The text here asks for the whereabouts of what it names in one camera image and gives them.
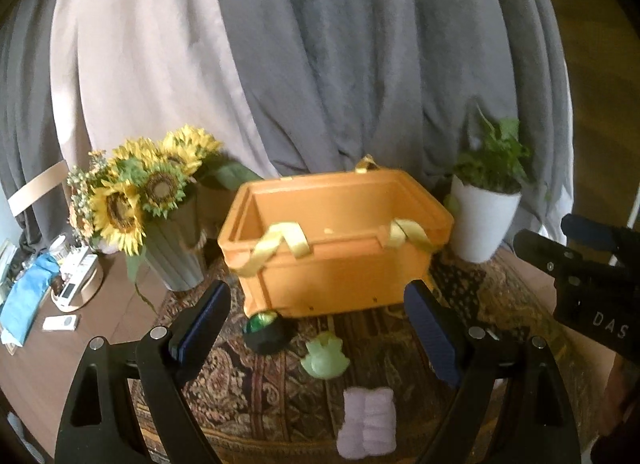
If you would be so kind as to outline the light green soft toy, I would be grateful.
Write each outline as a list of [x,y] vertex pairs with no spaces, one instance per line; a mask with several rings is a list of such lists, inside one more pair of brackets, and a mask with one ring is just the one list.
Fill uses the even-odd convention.
[[303,369],[318,380],[333,380],[350,366],[343,352],[343,341],[329,331],[319,333],[306,343],[307,354],[300,360]]

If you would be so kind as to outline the grey curtain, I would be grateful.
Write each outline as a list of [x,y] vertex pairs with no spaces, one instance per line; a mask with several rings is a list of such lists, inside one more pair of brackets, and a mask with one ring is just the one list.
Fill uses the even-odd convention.
[[[1,187],[63,158],[53,117],[56,0],[1,11]],[[219,0],[241,85],[278,174],[366,155],[427,188],[477,142],[476,107],[517,117],[533,158],[514,218],[562,239],[574,201],[573,110],[550,0]]]

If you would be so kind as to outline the beige curtain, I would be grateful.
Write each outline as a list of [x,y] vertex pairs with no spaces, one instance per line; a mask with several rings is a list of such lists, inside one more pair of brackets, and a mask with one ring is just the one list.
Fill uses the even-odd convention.
[[257,175],[277,176],[236,68],[219,0],[56,0],[53,117],[63,158],[205,129]]

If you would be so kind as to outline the blue cloth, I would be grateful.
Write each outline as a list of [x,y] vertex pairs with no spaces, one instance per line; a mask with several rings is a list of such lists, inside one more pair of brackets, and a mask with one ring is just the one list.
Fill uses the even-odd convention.
[[40,303],[60,266],[49,253],[39,255],[14,284],[1,309],[1,343],[23,347]]

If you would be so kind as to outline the round tray with items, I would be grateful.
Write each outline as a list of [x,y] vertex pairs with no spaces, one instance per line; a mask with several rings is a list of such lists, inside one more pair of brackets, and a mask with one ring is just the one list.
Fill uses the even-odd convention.
[[70,252],[61,266],[63,285],[51,291],[51,299],[61,313],[70,314],[88,305],[99,292],[104,269],[99,255],[90,247],[78,247]]

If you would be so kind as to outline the black green soft ball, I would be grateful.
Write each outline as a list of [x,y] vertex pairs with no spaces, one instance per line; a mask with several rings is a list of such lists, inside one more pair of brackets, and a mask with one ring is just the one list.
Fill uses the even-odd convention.
[[277,354],[291,340],[288,322],[274,310],[249,317],[243,328],[243,341],[259,356]]

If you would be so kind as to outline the orange plastic storage box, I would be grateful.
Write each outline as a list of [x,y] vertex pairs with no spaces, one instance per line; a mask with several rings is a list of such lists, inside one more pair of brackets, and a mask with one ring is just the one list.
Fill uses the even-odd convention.
[[218,243],[248,317],[303,318],[402,303],[453,225],[408,173],[364,157],[350,172],[243,184]]

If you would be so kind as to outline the small white remote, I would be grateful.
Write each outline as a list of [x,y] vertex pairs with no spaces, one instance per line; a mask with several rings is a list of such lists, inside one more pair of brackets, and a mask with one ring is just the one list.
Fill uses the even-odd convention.
[[79,323],[77,315],[61,315],[45,317],[42,322],[43,332],[74,332]]

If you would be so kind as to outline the green potted plant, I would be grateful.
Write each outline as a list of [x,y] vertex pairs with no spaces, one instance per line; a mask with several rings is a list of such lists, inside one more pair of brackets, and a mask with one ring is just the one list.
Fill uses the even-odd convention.
[[474,121],[480,125],[480,142],[459,154],[452,174],[465,186],[516,195],[530,182],[525,164],[532,151],[520,142],[517,117],[494,119],[476,107]]

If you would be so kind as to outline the patterned paisley rug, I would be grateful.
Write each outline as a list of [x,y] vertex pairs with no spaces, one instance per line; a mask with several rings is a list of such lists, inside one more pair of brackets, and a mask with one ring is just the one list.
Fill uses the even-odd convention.
[[[600,403],[612,358],[552,318],[550,278],[507,251],[482,265],[449,253],[434,260],[433,277],[465,322],[478,322],[510,339],[544,337],[558,362],[576,418],[580,443],[597,435]],[[433,437],[452,397],[416,339],[404,308],[388,306],[296,320],[291,342],[259,356],[242,337],[243,293],[223,261],[209,265],[208,281],[231,290],[231,310],[198,376],[183,396],[208,442],[227,463],[335,463],[349,387],[388,387],[397,412],[392,463],[416,458]],[[311,377],[300,364],[306,343],[329,331],[343,341],[350,366],[333,380]]]

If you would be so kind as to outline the white plant pot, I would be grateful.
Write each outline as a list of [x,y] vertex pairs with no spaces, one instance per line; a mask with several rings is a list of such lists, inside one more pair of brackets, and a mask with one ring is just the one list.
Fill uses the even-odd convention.
[[454,217],[451,250],[468,263],[489,261],[511,227],[521,194],[477,188],[455,176],[449,197]]

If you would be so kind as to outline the grey ribbed vase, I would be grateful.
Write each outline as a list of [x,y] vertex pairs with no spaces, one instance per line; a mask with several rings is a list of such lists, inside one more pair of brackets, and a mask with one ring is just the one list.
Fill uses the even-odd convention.
[[195,195],[182,201],[166,218],[151,218],[144,231],[145,262],[169,291],[189,291],[204,280],[202,248],[206,234],[198,220]]

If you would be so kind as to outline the white hoop stand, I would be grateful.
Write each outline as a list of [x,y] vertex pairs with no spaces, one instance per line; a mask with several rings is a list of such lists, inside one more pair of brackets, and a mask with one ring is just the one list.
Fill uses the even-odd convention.
[[[640,207],[640,187],[638,186],[636,196],[634,197],[634,203],[632,203],[632,206],[627,218],[627,222],[626,222],[627,228],[634,229],[634,224],[636,223],[637,217],[639,215],[639,207]],[[612,255],[610,260],[608,261],[608,265],[616,266],[617,263],[618,263],[617,257],[615,255]]]

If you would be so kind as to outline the sunflower bouquet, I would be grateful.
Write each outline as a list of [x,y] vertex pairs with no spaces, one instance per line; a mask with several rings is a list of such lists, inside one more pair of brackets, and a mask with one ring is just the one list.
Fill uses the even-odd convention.
[[205,180],[235,190],[259,178],[222,141],[186,124],[160,140],[139,137],[112,152],[91,151],[87,169],[72,167],[66,177],[70,225],[82,241],[139,256],[151,221],[178,211]]

